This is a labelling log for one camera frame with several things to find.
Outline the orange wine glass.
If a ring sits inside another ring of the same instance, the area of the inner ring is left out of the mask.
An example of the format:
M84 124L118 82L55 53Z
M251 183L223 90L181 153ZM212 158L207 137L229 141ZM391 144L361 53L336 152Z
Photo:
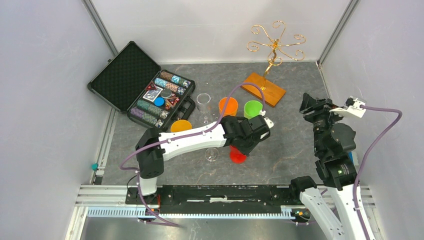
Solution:
M219 103L218 103L218 108L219 108L219 114L221 114L224 111L224 116L236 116L237 112L238 112L238 101L233 98L230 97L228 100L228 103L225 104L227 101L227 97L223 97Z

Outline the yellow wine glass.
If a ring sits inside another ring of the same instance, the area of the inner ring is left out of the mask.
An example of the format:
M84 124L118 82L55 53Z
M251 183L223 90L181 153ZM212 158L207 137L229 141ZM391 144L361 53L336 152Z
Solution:
M172 133L187 131L192 129L192 124L185 119L176 120L170 127Z

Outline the clear wine glass back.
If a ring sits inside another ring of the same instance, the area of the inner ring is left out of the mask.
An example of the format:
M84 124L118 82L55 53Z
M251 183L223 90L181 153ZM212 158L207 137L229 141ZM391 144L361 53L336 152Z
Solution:
M209 162L214 162L219 157L219 151L217 148L211 147L205 151L205 159Z

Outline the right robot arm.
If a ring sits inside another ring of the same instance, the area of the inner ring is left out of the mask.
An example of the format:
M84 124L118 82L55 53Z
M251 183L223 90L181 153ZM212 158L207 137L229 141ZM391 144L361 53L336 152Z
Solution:
M362 118L365 103L349 97L344 106L337 106L329 98L304 93L299 112L313 125L316 171L337 212L325 202L310 176L291 180L289 199L309 210L328 240L375 239L362 202L358 173L349 155L356 149L356 132L341 122L344 117Z

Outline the clear wine glass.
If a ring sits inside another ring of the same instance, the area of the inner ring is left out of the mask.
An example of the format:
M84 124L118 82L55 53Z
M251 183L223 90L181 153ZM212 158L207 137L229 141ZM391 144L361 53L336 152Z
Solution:
M205 159L209 162L214 162L219 157L219 151L217 148L211 147L205 151Z
M211 96L208 93L200 93L196 97L196 107L200 112L199 121L204 125L211 124Z

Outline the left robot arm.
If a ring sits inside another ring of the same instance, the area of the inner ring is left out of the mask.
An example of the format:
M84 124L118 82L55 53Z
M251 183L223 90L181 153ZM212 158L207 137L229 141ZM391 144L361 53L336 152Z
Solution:
M164 163L181 154L210 148L232 146L248 156L271 135L274 122L259 114L251 119L224 116L208 125L179 132L159 132L149 128L138 141L135 152L138 167L137 193L145 204L157 198L157 180L164 173Z

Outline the red wine glass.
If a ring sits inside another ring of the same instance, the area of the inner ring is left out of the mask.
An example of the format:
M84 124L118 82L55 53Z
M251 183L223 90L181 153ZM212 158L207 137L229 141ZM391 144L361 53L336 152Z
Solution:
M242 164L246 161L247 156L242 154L236 147L230 145L229 157L235 164Z

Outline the green wine glass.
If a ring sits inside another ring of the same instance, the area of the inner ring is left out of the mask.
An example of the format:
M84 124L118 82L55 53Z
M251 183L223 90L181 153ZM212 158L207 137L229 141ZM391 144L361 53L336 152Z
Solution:
M261 115L263 110L263 104L257 100L250 100L245 103L243 108L243 116L247 119L252 119L258 115Z

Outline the clear wine glass front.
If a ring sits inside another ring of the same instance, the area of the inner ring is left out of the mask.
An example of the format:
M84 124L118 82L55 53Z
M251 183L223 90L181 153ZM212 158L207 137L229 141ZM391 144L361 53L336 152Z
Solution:
M196 97L196 107L200 112L199 121L204 125L211 124L211 96L208 93L200 93Z

